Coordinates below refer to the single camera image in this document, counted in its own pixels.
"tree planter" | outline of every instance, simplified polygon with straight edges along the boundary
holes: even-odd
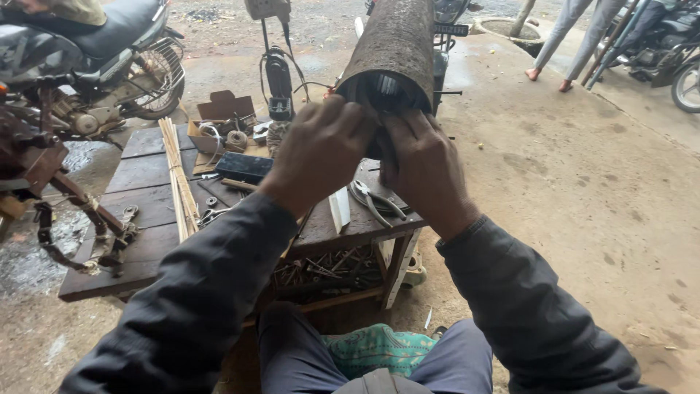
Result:
[[[515,45],[523,48],[532,57],[539,55],[545,40],[537,27],[526,23],[519,37],[509,37],[508,33],[513,24],[512,18],[478,18],[472,25],[473,34],[489,33],[512,41]]]

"concrete floor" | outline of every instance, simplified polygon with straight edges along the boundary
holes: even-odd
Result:
[[[177,3],[175,9],[187,11],[188,4]],[[328,9],[304,0],[295,5],[310,15],[295,43],[299,65],[308,81],[332,83],[350,58],[355,43],[352,20],[363,15],[362,5],[343,1]],[[230,9],[243,12],[238,3]],[[333,15],[335,21],[329,23],[323,15]],[[260,28],[235,22],[230,30],[242,45],[215,46],[224,41],[212,41],[214,34],[201,25],[171,23],[193,43],[188,47],[192,59],[185,61],[183,98],[191,113],[196,111],[194,103],[221,88],[252,95],[256,108],[262,106]],[[200,31],[192,33],[195,28]],[[279,28],[269,29],[271,40],[281,44]],[[531,62],[517,47],[486,35],[459,40],[452,53],[445,88],[462,89],[465,95],[444,98],[438,120],[456,138],[470,193],[494,221],[549,260],[561,285],[639,359],[644,381],[673,393],[695,393],[700,383],[700,191],[695,185],[700,162],[691,149],[664,136],[673,130],[640,122],[623,104],[616,102],[616,107],[582,88],[558,93],[561,75],[556,72],[529,82],[522,72]],[[313,87],[311,96],[315,99],[322,92]],[[656,116],[678,119],[683,114],[662,99],[644,97],[651,100]],[[295,102],[301,105],[300,96]],[[136,127],[145,123],[132,121]],[[678,124],[691,127],[693,121],[681,118]],[[477,148],[479,143],[484,150]],[[95,144],[72,149],[71,157],[92,159],[71,176],[100,194],[118,153]],[[13,227],[10,242],[0,252],[3,394],[50,393],[119,316],[100,300],[64,304],[56,298],[62,270],[36,251],[36,228],[29,216]],[[62,210],[58,222],[66,241],[74,245],[80,219]],[[395,330],[429,333],[438,325],[470,317],[433,247],[437,240],[430,229],[423,231],[419,247],[430,273],[428,282],[401,292],[391,311],[324,311],[316,314],[325,317],[321,329],[337,334],[382,321]],[[30,252],[34,255],[24,257]],[[431,308],[433,317],[425,330]],[[254,348],[250,341],[237,345],[245,346]],[[225,361],[222,382],[228,383],[218,392],[227,392],[231,380],[240,376],[232,364],[233,358]],[[249,381],[255,386],[255,379]],[[508,373],[494,360],[494,391],[506,393],[507,381]]]
[[[540,20],[539,30],[544,37],[549,36],[554,23]],[[547,65],[548,69],[566,73],[566,69],[578,50],[585,31],[572,29],[561,42],[559,49]],[[582,72],[580,80],[593,65],[593,59]],[[679,109],[671,98],[671,87],[652,89],[649,82],[640,82],[627,75],[624,67],[613,67],[603,73],[602,83],[596,83],[591,90],[618,106],[635,118],[643,127],[656,130],[670,142],[689,149],[700,158],[700,114],[688,114]]]

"pliers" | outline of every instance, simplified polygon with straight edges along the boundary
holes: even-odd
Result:
[[[394,211],[394,213],[396,213],[396,216],[398,216],[401,220],[406,220],[406,214],[403,213],[403,211],[399,207],[397,207],[396,204],[392,203],[391,201],[387,200],[382,196],[372,193],[372,191],[366,184],[362,183],[357,179],[355,179],[353,183],[355,184],[355,187],[360,191],[360,193],[365,195],[367,207],[370,209],[372,215],[374,215],[374,218],[377,219],[377,221],[381,223],[382,226],[386,228],[393,227],[389,222],[386,221],[386,219],[384,219],[379,214],[379,211],[377,211],[377,207],[375,207],[375,199],[381,201],[384,205],[391,208],[391,210]]]

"dark sleeve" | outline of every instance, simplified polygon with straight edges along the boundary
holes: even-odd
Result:
[[[117,327],[66,376],[60,393],[211,393],[221,361],[297,231],[251,194],[166,255]]]
[[[542,256],[485,215],[437,249],[510,371],[511,393],[666,392],[640,384],[639,365],[622,342],[557,285]]]

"wooden workbench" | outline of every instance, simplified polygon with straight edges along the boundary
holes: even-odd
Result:
[[[177,131],[185,174],[190,180],[190,188],[199,203],[200,211],[206,209],[205,200],[212,196],[229,206],[240,201],[242,195],[238,190],[223,186],[220,178],[202,180],[200,176],[192,174],[197,150],[186,136],[187,125],[177,126]],[[217,209],[226,208],[222,202],[217,205]],[[318,305],[303,306],[302,309],[322,308],[373,296],[381,297],[383,307],[390,308],[403,281],[420,229],[426,225],[425,221],[411,213],[406,222],[389,218],[394,227],[385,229],[354,198],[350,197],[349,202],[351,222],[340,235],[335,231],[328,199],[316,205],[301,234],[292,244],[288,258],[310,257],[395,238],[391,252],[384,253],[388,265],[384,284],[378,288],[337,297],[343,297],[342,300],[320,301],[320,304],[315,303]],[[89,276],[69,270],[59,292],[59,298],[64,301],[102,296],[120,297],[146,287],[155,281],[160,260],[179,244],[167,157],[159,128],[139,130],[132,134],[100,203],[117,218],[123,215],[122,211],[127,206],[138,205],[139,215],[134,222],[144,230],[125,250],[123,274],[120,277],[113,278],[104,271]],[[77,262],[87,261],[94,236],[91,227],[75,256]]]

